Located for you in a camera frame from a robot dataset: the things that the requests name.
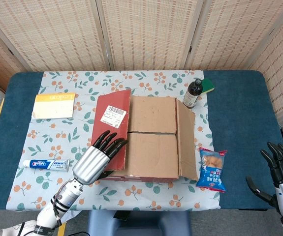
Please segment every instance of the toothpaste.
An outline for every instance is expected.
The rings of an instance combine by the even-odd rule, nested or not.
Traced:
[[[47,169],[54,171],[68,171],[70,159],[67,160],[25,160],[23,161],[24,167]]]

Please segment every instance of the brown glass bottle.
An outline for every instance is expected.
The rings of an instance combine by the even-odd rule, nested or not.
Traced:
[[[198,96],[202,93],[202,84],[200,79],[191,82],[187,92],[185,93],[183,104],[188,108],[193,108],[196,104]]]

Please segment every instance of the bread snack package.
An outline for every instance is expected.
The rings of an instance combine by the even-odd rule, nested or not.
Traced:
[[[201,170],[196,186],[224,193],[225,187],[221,181],[221,173],[227,151],[210,151],[200,147],[199,152],[201,157]]]

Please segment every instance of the blue chair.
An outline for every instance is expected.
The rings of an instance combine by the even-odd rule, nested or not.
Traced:
[[[191,236],[186,211],[132,211],[127,221],[113,218],[115,210],[92,210],[88,232],[92,236]]]

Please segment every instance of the green sponge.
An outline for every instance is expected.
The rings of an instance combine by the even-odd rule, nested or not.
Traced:
[[[211,92],[214,89],[215,89],[215,86],[213,85],[210,79],[204,78],[202,80],[202,93],[201,94]]]

